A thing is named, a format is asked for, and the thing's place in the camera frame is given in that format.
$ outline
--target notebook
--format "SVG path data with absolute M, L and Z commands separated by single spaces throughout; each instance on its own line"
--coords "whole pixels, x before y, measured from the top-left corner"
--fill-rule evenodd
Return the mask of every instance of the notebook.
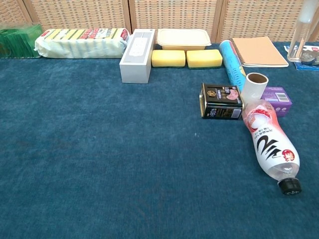
M 269 37 L 231 38 L 241 64 L 245 67 L 287 67 Z

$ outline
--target clear plastic bottle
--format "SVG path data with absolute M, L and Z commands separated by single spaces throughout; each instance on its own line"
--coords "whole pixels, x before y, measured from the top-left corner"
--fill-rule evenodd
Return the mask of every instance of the clear plastic bottle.
M 319 0 L 305 0 L 298 15 L 293 39 L 290 43 L 287 58 L 291 62 L 301 62 L 303 47 L 311 34 L 312 20 Z
M 256 156 L 262 169 L 278 181 L 286 195 L 301 192 L 296 175 L 299 171 L 299 155 L 278 124 L 272 105 L 265 100 L 249 103 L 243 120 L 251 132 Z

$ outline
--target sponge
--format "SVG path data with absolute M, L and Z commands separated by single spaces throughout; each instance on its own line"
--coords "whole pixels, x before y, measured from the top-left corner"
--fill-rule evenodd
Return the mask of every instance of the sponge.
M 223 61 L 219 50 L 187 51 L 187 64 L 189 68 L 220 67 Z
M 152 53 L 153 67 L 184 67 L 185 62 L 183 50 L 154 50 Z

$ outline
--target small purple box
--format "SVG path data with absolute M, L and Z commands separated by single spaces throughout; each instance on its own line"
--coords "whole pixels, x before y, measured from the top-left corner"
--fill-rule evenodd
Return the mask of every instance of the small purple box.
M 282 87 L 266 87 L 261 98 L 274 107 L 277 117 L 284 117 L 293 104 Z

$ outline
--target white box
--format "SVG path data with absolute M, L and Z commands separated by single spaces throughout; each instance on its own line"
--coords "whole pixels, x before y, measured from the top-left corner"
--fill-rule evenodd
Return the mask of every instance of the white box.
M 149 82 L 155 29 L 135 29 L 120 61 L 123 83 Z

